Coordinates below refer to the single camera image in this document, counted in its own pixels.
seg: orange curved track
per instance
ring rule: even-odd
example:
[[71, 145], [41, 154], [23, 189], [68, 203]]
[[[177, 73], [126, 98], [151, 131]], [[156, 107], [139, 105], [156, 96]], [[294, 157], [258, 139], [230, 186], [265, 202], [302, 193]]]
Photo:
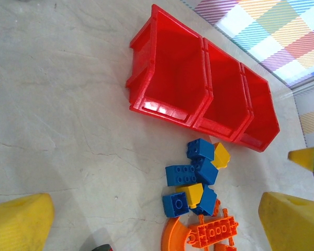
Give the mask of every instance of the orange curved track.
[[191, 230], [185, 227], [179, 217], [170, 218], [162, 235], [162, 251], [185, 251]]

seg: floor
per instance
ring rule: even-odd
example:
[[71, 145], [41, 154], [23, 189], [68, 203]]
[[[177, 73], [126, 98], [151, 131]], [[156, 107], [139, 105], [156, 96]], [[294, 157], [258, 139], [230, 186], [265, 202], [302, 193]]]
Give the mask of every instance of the floor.
[[[0, 202], [51, 195], [47, 251], [160, 250], [164, 167], [188, 163], [186, 142], [205, 136], [128, 109], [128, 44], [152, 2], [0, 0]], [[287, 160], [305, 146], [294, 99], [181, 1], [154, 2], [270, 82], [281, 133], [264, 153], [226, 143], [232, 159], [214, 186], [240, 223], [236, 247], [270, 250], [262, 193], [314, 200], [312, 173]]]

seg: red storage bin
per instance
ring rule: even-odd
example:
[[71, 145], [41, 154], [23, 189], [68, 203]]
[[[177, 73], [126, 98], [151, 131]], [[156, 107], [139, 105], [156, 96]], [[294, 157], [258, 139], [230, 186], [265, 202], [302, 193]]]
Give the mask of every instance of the red storage bin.
[[130, 110], [192, 126], [212, 100], [202, 36], [153, 5], [130, 47]]
[[279, 133], [279, 124], [268, 82], [243, 64], [241, 66], [248, 82], [254, 119], [234, 142], [262, 152]]
[[193, 128], [233, 141], [254, 118], [249, 89], [241, 63], [204, 38], [207, 77], [212, 82], [214, 99], [202, 111]]

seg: yellow plastic piece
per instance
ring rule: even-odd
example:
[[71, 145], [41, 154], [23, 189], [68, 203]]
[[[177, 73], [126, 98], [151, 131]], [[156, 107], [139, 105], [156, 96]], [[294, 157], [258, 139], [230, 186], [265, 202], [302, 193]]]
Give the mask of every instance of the yellow plastic piece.
[[288, 153], [288, 159], [314, 172], [314, 147]]
[[230, 154], [222, 143], [214, 144], [214, 160], [211, 162], [217, 169], [226, 168], [230, 161]]
[[0, 251], [42, 251], [54, 218], [47, 193], [0, 204]]
[[314, 201], [265, 192], [259, 216], [272, 251], [314, 251]]
[[181, 186], [176, 188], [176, 192], [185, 192], [186, 199], [189, 208], [196, 208], [197, 204], [200, 203], [201, 197], [203, 196], [204, 189], [201, 183], [190, 185], [190, 186]]

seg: plastic toy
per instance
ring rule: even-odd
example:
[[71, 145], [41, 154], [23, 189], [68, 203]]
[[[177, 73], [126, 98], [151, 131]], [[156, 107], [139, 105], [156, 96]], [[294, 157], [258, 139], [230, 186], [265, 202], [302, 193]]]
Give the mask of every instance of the plastic toy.
[[218, 216], [219, 211], [220, 211], [220, 205], [221, 205], [221, 201], [219, 199], [216, 199], [215, 207], [214, 207], [214, 213], [212, 215], [213, 217]]
[[189, 208], [193, 209], [197, 207], [203, 196], [203, 185], [201, 183], [177, 187], [176, 192], [185, 192]]
[[187, 144], [187, 157], [190, 159], [207, 158], [214, 160], [214, 145], [203, 139], [197, 139]]
[[214, 245], [214, 251], [237, 251], [237, 249], [235, 247], [217, 243]]
[[314, 147], [291, 151], [288, 153], [288, 159], [314, 172]]
[[54, 207], [47, 193], [0, 204], [0, 251], [42, 251], [47, 240]]
[[164, 212], [167, 217], [174, 218], [189, 212], [186, 194], [184, 192], [163, 196], [162, 200]]
[[105, 244], [94, 248], [92, 251], [113, 251], [113, 249], [109, 244]]
[[183, 186], [197, 183], [193, 165], [167, 166], [165, 171], [168, 186]]
[[216, 193], [211, 190], [207, 185], [204, 185], [204, 193], [200, 200], [200, 203], [196, 208], [191, 209], [196, 215], [212, 216], [214, 213], [214, 207], [216, 205]]
[[233, 216], [228, 216], [228, 210], [223, 209], [222, 219], [204, 222], [204, 216], [199, 215], [200, 224], [190, 225], [189, 229], [192, 230], [189, 241], [193, 247], [204, 248], [208, 251], [208, 247], [223, 241], [229, 240], [229, 245], [234, 246], [233, 236], [237, 235], [238, 222], [235, 221]]
[[162, 251], [185, 251], [186, 240], [191, 230], [185, 227], [179, 217], [170, 218], [162, 234]]
[[198, 182], [202, 182], [207, 185], [215, 184], [219, 170], [214, 167], [209, 159], [204, 158], [200, 164], [196, 164], [194, 167]]
[[214, 160], [211, 162], [217, 170], [220, 168], [226, 168], [230, 162], [230, 154], [222, 143], [214, 144]]
[[130, 110], [259, 152], [278, 134], [268, 82], [158, 6], [130, 47]]
[[314, 251], [314, 201], [265, 192], [258, 213], [272, 251]]

